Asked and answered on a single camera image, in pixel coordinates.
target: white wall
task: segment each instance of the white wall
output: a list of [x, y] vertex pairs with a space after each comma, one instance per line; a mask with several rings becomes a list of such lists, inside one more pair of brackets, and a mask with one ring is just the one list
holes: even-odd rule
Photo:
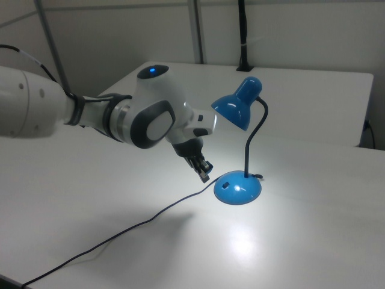
[[146, 61], [195, 63], [187, 0], [44, 0], [71, 91], [98, 95]]
[[[42, 0], [73, 92], [96, 95], [145, 61], [198, 63], [193, 0]], [[368, 118], [385, 150], [385, 2], [371, 0], [246, 1], [248, 53], [259, 67], [369, 72]], [[208, 64], [237, 65], [235, 0], [201, 0]], [[0, 42], [42, 61], [58, 78], [33, 0], [0, 1]], [[44, 73], [13, 51], [0, 65]], [[371, 147], [369, 131], [363, 144]]]
[[[377, 147], [385, 149], [385, 2], [327, 2], [246, 5], [248, 39], [257, 40], [248, 45], [249, 63], [374, 74], [368, 118]], [[202, 1], [202, 23], [206, 62], [238, 65], [236, 1]]]
[[[16, 46], [35, 56], [59, 80], [34, 1], [0, 1], [0, 43]], [[8, 49], [0, 49], [0, 66], [23, 69], [46, 77], [34, 62]]]

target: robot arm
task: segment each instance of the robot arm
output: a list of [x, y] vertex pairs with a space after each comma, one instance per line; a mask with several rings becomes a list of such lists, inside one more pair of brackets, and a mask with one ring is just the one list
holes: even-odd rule
[[164, 137], [176, 153], [209, 180], [202, 136], [212, 134], [216, 116], [192, 109], [169, 67], [155, 65], [137, 76], [133, 96], [110, 94], [70, 99], [59, 84], [0, 66], [0, 136], [47, 137], [59, 123], [90, 126], [116, 141], [151, 148]]

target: lamp gooseneck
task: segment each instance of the lamp gooseneck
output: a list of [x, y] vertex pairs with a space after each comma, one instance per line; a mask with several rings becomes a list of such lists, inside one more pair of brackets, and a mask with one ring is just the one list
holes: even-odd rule
[[257, 131], [260, 129], [260, 127], [263, 125], [263, 123], [265, 122], [267, 115], [269, 113], [269, 107], [267, 106], [267, 103], [262, 98], [260, 98], [258, 96], [256, 101], [258, 101], [260, 104], [263, 105], [265, 112], [263, 113], [263, 116], [262, 116], [260, 122], [258, 123], [257, 127], [255, 127], [255, 129], [250, 134], [250, 136], [248, 137], [247, 142], [246, 142], [246, 146], [245, 146], [245, 178], [248, 178], [248, 159], [249, 159], [249, 147], [250, 147], [251, 140], [253, 139], [253, 137], [255, 136]]

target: blue desk lamp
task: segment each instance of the blue desk lamp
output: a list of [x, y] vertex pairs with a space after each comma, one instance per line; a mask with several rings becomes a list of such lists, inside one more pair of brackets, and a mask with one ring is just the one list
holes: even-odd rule
[[248, 172], [248, 149], [255, 133], [265, 122], [269, 109], [260, 97], [262, 84], [259, 79], [249, 76], [243, 80], [236, 92], [232, 95], [223, 96], [215, 101], [211, 106], [227, 120], [234, 123], [244, 131], [250, 123], [250, 107], [254, 101], [260, 102], [265, 112], [257, 127], [250, 134], [245, 147], [245, 170], [229, 172], [217, 180], [214, 186], [216, 197], [227, 204], [243, 205], [255, 200], [262, 189], [258, 178], [261, 175], [253, 175]]

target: white table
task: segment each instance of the white table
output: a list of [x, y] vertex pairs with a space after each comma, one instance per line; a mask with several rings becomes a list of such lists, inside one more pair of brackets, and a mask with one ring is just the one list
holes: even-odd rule
[[[105, 91], [132, 94], [137, 73], [158, 62], [147, 62]], [[269, 105], [269, 118], [260, 133], [275, 137], [357, 146], [360, 143], [373, 75], [300, 69], [254, 68], [182, 63], [165, 64], [185, 87], [188, 102], [207, 110], [218, 98], [234, 93], [245, 77], [262, 82], [261, 98]], [[250, 126], [263, 115], [261, 105], [251, 106]], [[219, 116], [218, 128], [238, 130]]]
[[[243, 169], [248, 133], [204, 138], [214, 179]], [[0, 140], [0, 274], [26, 282], [204, 185], [170, 144], [92, 129]], [[31, 288], [383, 288], [385, 153], [257, 134], [252, 203], [212, 187]]]

